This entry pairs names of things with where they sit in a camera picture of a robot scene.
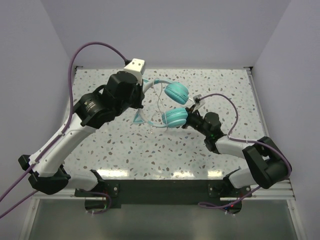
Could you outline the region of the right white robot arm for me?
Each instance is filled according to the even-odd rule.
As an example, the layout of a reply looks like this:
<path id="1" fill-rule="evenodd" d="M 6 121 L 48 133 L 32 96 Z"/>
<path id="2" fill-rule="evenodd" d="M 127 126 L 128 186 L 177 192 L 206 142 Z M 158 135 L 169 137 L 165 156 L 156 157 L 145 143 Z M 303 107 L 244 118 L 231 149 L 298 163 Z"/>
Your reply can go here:
<path id="1" fill-rule="evenodd" d="M 271 138 L 235 139 L 222 132 L 218 114 L 208 112 L 202 117 L 198 111 L 187 113 L 183 128 L 192 127 L 203 134 L 204 144 L 210 152 L 238 157 L 247 163 L 247 168 L 235 170 L 223 178 L 222 189 L 227 196 L 235 196 L 245 186 L 269 189 L 290 177 L 292 166 Z"/>

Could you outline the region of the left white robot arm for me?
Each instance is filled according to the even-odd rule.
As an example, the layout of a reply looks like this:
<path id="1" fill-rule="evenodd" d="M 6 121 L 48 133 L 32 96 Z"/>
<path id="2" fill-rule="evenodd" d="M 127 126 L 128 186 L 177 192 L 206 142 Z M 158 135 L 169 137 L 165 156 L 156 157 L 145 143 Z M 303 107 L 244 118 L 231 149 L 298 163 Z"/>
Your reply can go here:
<path id="1" fill-rule="evenodd" d="M 112 74 L 107 84 L 79 99 L 67 121 L 40 150 L 18 159 L 22 169 L 30 173 L 28 181 L 33 189 L 47 195 L 64 188 L 82 189 L 92 196 L 103 192 L 103 180 L 95 170 L 71 173 L 64 169 L 63 162 L 102 125 L 113 121 L 128 108 L 143 108 L 142 75 L 133 70 Z"/>

